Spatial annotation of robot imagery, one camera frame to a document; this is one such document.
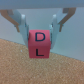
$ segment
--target block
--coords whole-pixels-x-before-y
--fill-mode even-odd
[[[28,50],[30,58],[49,58],[50,47],[49,30],[29,30]]]

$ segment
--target block's front face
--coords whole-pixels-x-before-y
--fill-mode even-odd
[[[49,58],[50,47],[49,30],[29,31],[28,49],[30,58]]]

